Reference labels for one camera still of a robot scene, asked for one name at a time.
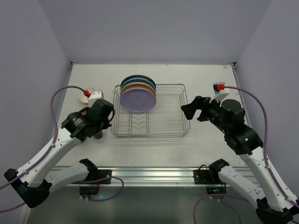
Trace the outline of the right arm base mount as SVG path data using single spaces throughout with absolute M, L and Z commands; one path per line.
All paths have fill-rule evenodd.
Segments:
M 226 184 L 222 182 L 218 173 L 210 170 L 208 166 L 201 165 L 198 169 L 193 170 L 194 183 L 197 185 L 205 185 L 208 194 L 226 194 Z

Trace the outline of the yellow plate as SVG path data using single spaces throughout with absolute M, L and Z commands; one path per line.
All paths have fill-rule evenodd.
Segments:
M 125 85 L 124 87 L 121 88 L 121 93 L 120 96 L 123 95 L 126 91 L 129 90 L 137 90 L 137 89 L 144 89 L 150 91 L 154 96 L 156 96 L 156 90 L 151 87 L 149 84 L 142 83 L 142 82 L 133 82 L 130 84 Z

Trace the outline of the black cup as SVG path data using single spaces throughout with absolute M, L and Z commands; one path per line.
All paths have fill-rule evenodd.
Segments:
M 93 136 L 95 139 L 101 139 L 103 137 L 103 132 L 100 131 Z

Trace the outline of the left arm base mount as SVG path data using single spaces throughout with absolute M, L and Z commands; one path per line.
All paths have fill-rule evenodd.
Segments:
M 89 174 L 84 181 L 95 181 L 98 179 L 103 179 L 110 177 L 112 175 L 112 170 L 110 169 L 98 169 L 97 171 L 92 171 L 91 174 Z M 101 182 L 93 183 L 91 186 L 80 186 L 79 187 L 79 194 L 81 196 L 87 196 L 90 198 L 90 196 L 97 195 L 100 190 L 101 184 L 110 184 L 111 180 L 104 180 Z

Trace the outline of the orange bowl white inside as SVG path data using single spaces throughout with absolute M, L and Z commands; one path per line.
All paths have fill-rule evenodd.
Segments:
M 87 90 L 90 94 L 93 93 L 94 91 L 96 91 L 96 89 L 93 87 L 86 87 L 86 88 L 84 88 L 84 90 Z M 84 95 L 83 92 L 80 92 L 78 94 L 78 99 L 81 103 L 88 104 L 88 98 L 87 98 L 87 96 Z

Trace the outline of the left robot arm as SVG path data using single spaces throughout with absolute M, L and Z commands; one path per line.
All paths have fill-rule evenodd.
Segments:
M 29 162 L 18 169 L 8 169 L 4 177 L 23 202 L 34 208 L 42 204 L 55 190 L 74 182 L 94 181 L 99 175 L 89 159 L 81 159 L 75 165 L 52 172 L 52 168 L 74 147 L 111 124 L 113 104 L 97 99 L 91 107 L 73 112 L 57 129 L 50 140 Z

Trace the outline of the purple plate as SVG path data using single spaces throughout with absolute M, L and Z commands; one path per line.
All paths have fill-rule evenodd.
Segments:
M 155 107 L 157 99 L 154 93 L 145 88 L 132 88 L 120 96 L 121 106 L 129 112 L 143 113 Z

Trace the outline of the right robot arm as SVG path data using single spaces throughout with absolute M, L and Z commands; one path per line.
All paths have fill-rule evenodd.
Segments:
M 198 121 L 210 121 L 224 133 L 226 144 L 248 166 L 258 184 L 237 173 L 228 162 L 219 159 L 209 165 L 209 170 L 247 200 L 264 224 L 287 224 L 299 213 L 298 198 L 289 190 L 284 196 L 270 173 L 274 168 L 263 154 L 263 142 L 256 131 L 244 123 L 245 110 L 233 99 L 217 102 L 197 96 L 190 104 L 181 106 L 185 117 L 191 120 L 201 110 Z

